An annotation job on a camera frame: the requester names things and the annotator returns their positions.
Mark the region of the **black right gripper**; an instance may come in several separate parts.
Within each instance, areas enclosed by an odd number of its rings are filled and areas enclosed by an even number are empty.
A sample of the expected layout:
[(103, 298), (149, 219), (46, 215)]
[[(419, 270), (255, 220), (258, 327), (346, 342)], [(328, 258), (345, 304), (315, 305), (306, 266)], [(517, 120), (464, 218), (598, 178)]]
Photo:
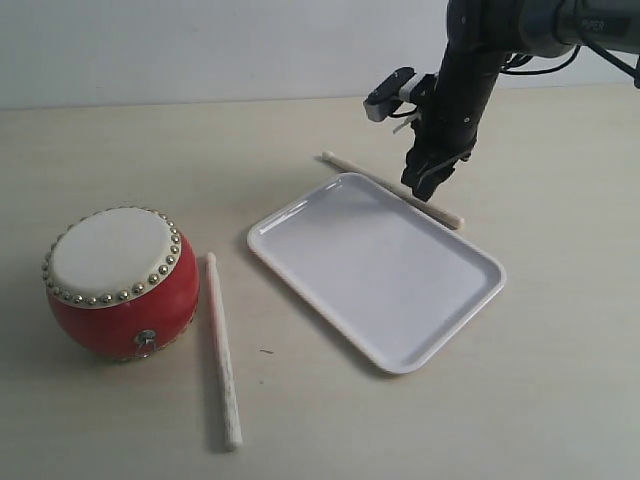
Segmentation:
[(500, 53), (446, 47), (433, 93), (423, 110), (401, 183), (428, 201), (473, 150), (479, 122), (500, 73)]

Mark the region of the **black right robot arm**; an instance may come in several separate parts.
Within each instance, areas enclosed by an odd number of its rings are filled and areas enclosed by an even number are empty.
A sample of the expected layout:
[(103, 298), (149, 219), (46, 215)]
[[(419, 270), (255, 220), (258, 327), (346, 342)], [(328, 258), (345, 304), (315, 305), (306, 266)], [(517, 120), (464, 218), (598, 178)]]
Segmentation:
[(633, 80), (639, 66), (619, 58), (639, 53), (636, 1), (451, 1), (447, 43), (412, 124), (414, 143), (401, 176), (427, 201), (467, 160), (498, 76), (511, 55), (557, 58), (586, 47)]

